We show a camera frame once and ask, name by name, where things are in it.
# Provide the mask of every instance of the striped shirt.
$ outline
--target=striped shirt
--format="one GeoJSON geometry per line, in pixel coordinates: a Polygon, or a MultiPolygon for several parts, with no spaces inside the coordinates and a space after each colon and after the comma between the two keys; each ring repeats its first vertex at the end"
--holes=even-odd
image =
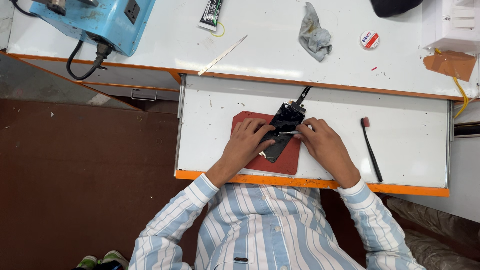
{"type": "MultiPolygon", "coordinates": [[[[424,270],[381,200],[360,180],[338,188],[368,254],[369,270],[424,270]]],[[[202,174],[157,213],[135,241],[130,270],[191,270],[177,245],[202,208],[196,270],[364,269],[339,246],[317,188],[225,184],[202,174]]]]}

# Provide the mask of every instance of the red and white label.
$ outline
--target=red and white label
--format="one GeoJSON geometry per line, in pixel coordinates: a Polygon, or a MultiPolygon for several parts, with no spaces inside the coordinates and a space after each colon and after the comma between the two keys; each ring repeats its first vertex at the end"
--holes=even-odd
{"type": "Polygon", "coordinates": [[[375,31],[367,30],[360,36],[360,44],[364,49],[373,49],[380,42],[380,37],[375,31]]]}

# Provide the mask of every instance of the smartphone display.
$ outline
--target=smartphone display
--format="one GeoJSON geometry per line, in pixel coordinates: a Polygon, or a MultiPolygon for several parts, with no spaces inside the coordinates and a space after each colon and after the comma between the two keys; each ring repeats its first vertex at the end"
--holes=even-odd
{"type": "Polygon", "coordinates": [[[280,106],[270,122],[270,125],[274,126],[275,130],[267,132],[260,141],[274,139],[276,142],[264,150],[265,158],[269,162],[274,163],[278,159],[287,143],[293,137],[291,134],[279,134],[279,132],[294,131],[295,127],[303,121],[303,118],[305,118],[304,112],[295,109],[290,103],[284,102],[280,106]]]}

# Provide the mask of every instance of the black glue tube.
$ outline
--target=black glue tube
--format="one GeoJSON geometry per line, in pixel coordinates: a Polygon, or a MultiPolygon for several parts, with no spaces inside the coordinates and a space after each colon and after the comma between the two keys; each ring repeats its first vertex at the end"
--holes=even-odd
{"type": "Polygon", "coordinates": [[[198,26],[216,31],[216,23],[218,21],[218,14],[222,7],[223,0],[208,0],[204,15],[200,19],[198,26]]]}

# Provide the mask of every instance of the blue machine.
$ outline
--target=blue machine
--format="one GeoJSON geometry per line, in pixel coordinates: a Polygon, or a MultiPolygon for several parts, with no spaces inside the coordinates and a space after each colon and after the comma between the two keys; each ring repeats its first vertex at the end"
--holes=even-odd
{"type": "Polygon", "coordinates": [[[97,6],[66,0],[60,12],[53,12],[50,3],[47,8],[45,4],[34,2],[30,12],[69,37],[94,45],[106,43],[117,53],[131,56],[140,42],[155,0],[91,1],[97,6]]]}

